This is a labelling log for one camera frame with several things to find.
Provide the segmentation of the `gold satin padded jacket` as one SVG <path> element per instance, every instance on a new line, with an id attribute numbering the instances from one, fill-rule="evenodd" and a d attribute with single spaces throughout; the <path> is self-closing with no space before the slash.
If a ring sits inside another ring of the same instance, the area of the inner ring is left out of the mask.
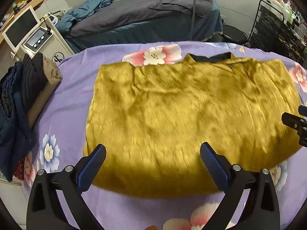
<path id="1" fill-rule="evenodd" d="M 99 68 L 84 154 L 107 156 L 95 186 L 138 198 L 178 198 L 218 189 L 200 157 L 208 142 L 245 170 L 273 168 L 296 153 L 281 116 L 297 114 L 299 91 L 283 62 L 235 58 Z"/>

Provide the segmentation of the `dark folded clothes pile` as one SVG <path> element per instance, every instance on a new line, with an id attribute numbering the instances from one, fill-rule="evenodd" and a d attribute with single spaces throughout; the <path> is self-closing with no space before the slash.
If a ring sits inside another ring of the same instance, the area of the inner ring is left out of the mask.
<path id="1" fill-rule="evenodd" d="M 1 79 L 1 173 L 9 182 L 14 169 L 36 143 L 27 113 L 48 82 L 43 54 L 24 55 Z"/>

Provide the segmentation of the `green bottle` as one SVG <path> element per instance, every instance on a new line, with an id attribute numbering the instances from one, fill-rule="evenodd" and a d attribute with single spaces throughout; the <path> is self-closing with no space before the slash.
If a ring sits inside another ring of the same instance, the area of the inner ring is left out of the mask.
<path id="1" fill-rule="evenodd" d="M 292 24 L 292 22 L 293 22 L 293 11 L 292 11 L 292 8 L 291 7 L 288 7 L 287 9 L 286 9 L 286 12 L 285 12 L 285 20 L 288 22 L 288 23 L 290 23 L 290 24 Z"/>

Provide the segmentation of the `black round stool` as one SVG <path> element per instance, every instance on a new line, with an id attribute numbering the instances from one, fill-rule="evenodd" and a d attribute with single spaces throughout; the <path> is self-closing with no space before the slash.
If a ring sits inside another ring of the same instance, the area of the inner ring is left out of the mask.
<path id="1" fill-rule="evenodd" d="M 219 33 L 219 35 L 226 43 L 244 45 L 248 42 L 246 33 L 234 26 L 227 24 L 223 24 L 223 31 Z"/>

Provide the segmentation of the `brown folded garment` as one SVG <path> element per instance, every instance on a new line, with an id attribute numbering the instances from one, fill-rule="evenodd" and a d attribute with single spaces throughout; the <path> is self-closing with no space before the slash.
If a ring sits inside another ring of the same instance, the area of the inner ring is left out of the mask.
<path id="1" fill-rule="evenodd" d="M 44 106 L 59 83 L 62 73 L 57 65 L 42 53 L 24 55 L 22 74 L 22 104 L 30 127 L 33 127 Z"/>

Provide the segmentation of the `massage bed teal cover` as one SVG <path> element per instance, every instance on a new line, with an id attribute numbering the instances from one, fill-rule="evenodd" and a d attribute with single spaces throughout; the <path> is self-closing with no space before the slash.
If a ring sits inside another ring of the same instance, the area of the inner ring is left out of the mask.
<path id="1" fill-rule="evenodd" d="M 177 12 L 175 15 L 135 22 L 118 28 L 81 36 L 64 36 L 65 41 L 79 53 L 86 48 L 112 44 L 145 44 L 194 40 L 204 42 L 223 31 L 222 18 L 216 1 L 206 17 Z"/>

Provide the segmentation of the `grey metal pole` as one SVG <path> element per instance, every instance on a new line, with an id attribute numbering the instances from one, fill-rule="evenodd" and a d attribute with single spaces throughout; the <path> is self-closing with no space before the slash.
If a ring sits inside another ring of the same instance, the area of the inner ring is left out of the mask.
<path id="1" fill-rule="evenodd" d="M 190 40 L 192 40 L 192 39 L 193 39 L 193 31 L 194 31 L 195 15 L 196 15 L 196 0 L 193 0 L 193 6 L 192 6 L 192 18 L 191 18 L 191 30 L 190 30 Z"/>

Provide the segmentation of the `grey blanket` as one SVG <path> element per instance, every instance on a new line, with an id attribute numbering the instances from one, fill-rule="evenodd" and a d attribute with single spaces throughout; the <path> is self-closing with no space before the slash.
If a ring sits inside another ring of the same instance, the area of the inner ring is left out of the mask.
<path id="1" fill-rule="evenodd" d="M 212 9 L 213 0 L 196 0 L 196 15 L 203 18 Z M 177 12 L 192 15 L 193 0 L 120 0 L 102 8 L 75 24 L 73 37 L 97 33 L 130 23 L 173 16 Z"/>

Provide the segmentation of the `white control unit machine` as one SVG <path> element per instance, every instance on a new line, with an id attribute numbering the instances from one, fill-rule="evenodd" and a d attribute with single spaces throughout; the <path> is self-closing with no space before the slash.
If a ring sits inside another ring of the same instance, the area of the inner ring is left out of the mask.
<path id="1" fill-rule="evenodd" d="M 17 61 L 22 60 L 25 54 L 32 58 L 37 53 L 42 53 L 56 65 L 60 65 L 74 52 L 55 28 L 49 16 L 39 20 L 39 26 L 32 30 L 15 53 L 11 52 L 11 57 Z"/>

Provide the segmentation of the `white monitor screen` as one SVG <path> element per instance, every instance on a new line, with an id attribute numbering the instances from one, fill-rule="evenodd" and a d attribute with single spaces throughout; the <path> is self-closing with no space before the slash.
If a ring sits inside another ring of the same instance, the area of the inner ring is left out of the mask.
<path id="1" fill-rule="evenodd" d="M 2 35 L 5 42 L 15 53 L 26 37 L 30 35 L 33 29 L 37 28 L 40 20 L 36 15 L 32 6 L 29 6 L 20 15 L 18 15 L 12 23 L 10 23 Z"/>

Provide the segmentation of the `blue crumpled quilt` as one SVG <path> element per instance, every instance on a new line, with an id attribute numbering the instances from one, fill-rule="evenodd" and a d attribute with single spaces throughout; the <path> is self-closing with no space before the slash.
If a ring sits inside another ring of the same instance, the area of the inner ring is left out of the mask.
<path id="1" fill-rule="evenodd" d="M 102 8 L 111 5 L 113 1 L 114 0 L 86 0 L 78 8 L 68 10 L 62 19 L 58 21 L 56 28 L 61 34 L 67 34 L 75 24 L 92 16 Z"/>

